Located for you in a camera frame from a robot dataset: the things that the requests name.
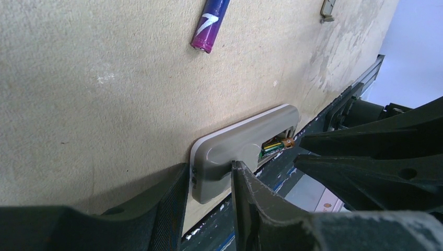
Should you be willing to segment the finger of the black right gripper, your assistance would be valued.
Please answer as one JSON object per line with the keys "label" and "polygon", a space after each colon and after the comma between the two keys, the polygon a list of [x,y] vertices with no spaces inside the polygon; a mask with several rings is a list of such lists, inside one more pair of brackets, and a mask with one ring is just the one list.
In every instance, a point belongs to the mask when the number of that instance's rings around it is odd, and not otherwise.
{"label": "finger of the black right gripper", "polygon": [[442,212],[442,155],[407,159],[299,155],[295,167],[351,211]]}
{"label": "finger of the black right gripper", "polygon": [[442,98],[357,127],[306,135],[300,146],[320,156],[407,159],[442,154]]}

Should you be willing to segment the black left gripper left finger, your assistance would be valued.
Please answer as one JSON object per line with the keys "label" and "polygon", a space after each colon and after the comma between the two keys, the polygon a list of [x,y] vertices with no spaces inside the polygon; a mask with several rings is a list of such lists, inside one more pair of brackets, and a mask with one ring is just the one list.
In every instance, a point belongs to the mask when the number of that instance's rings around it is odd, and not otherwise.
{"label": "black left gripper left finger", "polygon": [[161,182],[101,215],[1,207],[1,250],[179,250],[189,176],[187,163],[174,165]]}

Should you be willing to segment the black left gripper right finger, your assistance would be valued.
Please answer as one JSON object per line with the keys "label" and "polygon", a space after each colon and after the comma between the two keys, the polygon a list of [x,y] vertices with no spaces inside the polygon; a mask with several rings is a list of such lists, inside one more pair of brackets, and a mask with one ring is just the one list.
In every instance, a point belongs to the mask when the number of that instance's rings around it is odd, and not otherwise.
{"label": "black left gripper right finger", "polygon": [[237,250],[442,250],[442,224],[417,211],[312,213],[242,161],[231,164]]}

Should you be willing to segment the black green gold AAA battery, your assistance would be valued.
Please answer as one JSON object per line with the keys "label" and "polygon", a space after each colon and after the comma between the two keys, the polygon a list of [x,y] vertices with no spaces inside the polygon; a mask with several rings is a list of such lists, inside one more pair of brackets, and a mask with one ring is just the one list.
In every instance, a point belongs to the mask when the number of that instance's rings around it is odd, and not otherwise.
{"label": "black green gold AAA battery", "polygon": [[260,157],[271,155],[285,149],[292,148],[295,142],[293,138],[278,138],[275,137],[262,144]]}

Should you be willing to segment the white universal AC remote control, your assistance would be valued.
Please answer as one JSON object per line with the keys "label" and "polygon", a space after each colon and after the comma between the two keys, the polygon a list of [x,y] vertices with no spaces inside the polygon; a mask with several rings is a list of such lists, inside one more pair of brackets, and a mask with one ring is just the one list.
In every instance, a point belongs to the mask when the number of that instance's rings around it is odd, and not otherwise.
{"label": "white universal AC remote control", "polygon": [[293,138],[298,109],[283,104],[198,139],[190,151],[192,197],[206,204],[230,187],[231,162],[257,168],[262,145],[281,136]]}

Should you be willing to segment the grey battery compartment cover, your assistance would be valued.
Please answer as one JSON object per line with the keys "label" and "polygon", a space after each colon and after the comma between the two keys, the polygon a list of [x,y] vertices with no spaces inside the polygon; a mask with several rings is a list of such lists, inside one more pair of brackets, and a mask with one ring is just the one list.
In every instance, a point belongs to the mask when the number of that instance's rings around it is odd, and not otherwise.
{"label": "grey battery compartment cover", "polygon": [[325,23],[325,22],[333,22],[334,21],[334,17],[332,16],[332,10],[334,8],[336,0],[324,0],[321,10],[320,10],[320,15],[321,15],[321,19],[320,22],[321,23]]}

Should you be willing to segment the blue purple AAA battery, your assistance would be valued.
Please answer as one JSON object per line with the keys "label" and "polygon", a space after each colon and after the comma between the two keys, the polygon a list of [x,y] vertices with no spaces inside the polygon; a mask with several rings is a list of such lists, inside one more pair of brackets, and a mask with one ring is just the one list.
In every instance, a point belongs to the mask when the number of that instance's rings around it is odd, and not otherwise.
{"label": "blue purple AAA battery", "polygon": [[191,47],[211,53],[230,0],[207,0],[197,24]]}

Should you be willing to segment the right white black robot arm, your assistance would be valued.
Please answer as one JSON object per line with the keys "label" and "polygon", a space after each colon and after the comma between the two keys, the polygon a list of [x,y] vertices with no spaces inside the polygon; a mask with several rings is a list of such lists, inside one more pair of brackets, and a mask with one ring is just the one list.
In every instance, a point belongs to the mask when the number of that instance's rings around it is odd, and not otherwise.
{"label": "right white black robot arm", "polygon": [[418,108],[349,94],[304,136],[295,166],[359,211],[442,214],[442,99]]}

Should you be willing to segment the aluminium frame rail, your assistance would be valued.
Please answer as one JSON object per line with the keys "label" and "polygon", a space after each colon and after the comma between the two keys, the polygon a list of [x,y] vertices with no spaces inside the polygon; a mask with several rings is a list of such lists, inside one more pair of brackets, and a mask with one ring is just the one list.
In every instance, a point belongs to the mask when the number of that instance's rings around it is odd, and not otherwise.
{"label": "aluminium frame rail", "polygon": [[363,74],[352,84],[354,97],[360,97],[377,79],[385,55],[378,54],[374,64],[372,64]]}

